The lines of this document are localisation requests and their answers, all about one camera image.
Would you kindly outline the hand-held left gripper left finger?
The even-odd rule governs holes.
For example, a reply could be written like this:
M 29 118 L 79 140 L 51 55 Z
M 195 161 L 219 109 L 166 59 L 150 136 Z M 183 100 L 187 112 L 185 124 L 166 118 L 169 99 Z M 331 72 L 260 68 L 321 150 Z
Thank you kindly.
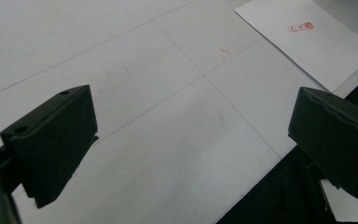
M 0 132 L 0 171 L 7 189 L 22 185 L 38 208 L 54 202 L 97 132 L 90 86 L 57 93 Z

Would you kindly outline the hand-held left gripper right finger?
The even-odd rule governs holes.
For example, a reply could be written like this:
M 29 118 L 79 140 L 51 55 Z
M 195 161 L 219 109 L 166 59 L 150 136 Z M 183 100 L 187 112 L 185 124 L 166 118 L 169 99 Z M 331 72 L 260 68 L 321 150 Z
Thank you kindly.
M 333 185 L 358 198 L 358 105 L 302 87 L 288 135 Z

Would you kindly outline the white paper sheet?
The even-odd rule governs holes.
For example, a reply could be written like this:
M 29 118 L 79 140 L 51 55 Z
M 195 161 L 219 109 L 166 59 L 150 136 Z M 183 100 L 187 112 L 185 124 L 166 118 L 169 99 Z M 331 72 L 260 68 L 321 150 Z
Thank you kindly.
M 358 71 L 358 34 L 312 0 L 251 0 L 235 12 L 329 91 Z

